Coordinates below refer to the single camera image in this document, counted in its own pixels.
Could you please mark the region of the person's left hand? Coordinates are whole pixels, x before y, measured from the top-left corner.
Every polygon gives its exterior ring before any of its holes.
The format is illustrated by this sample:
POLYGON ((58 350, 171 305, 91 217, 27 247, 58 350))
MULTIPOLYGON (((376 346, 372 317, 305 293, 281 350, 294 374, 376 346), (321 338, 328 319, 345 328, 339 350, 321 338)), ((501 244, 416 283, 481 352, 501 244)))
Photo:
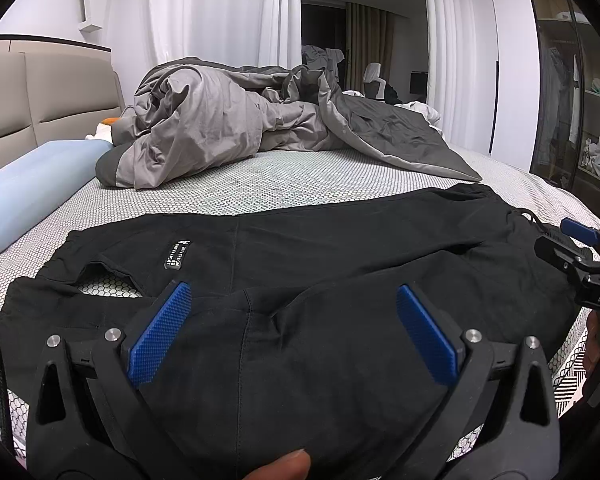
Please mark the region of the person's left hand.
POLYGON ((297 450, 250 472, 245 480, 304 480, 310 468, 309 454, 305 450, 297 450))

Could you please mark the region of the person's right hand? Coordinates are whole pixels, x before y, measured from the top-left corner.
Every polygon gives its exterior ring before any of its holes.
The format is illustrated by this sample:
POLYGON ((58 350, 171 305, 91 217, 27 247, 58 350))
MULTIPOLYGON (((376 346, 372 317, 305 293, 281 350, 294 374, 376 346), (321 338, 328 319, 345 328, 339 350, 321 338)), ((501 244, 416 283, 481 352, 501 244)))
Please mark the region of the person's right hand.
POLYGON ((586 338, 583 367, 585 373, 589 375, 600 359, 600 344, 597 342, 597 336, 600 333, 600 319, 596 311, 592 310, 588 314, 586 328, 588 329, 588 338, 586 338))

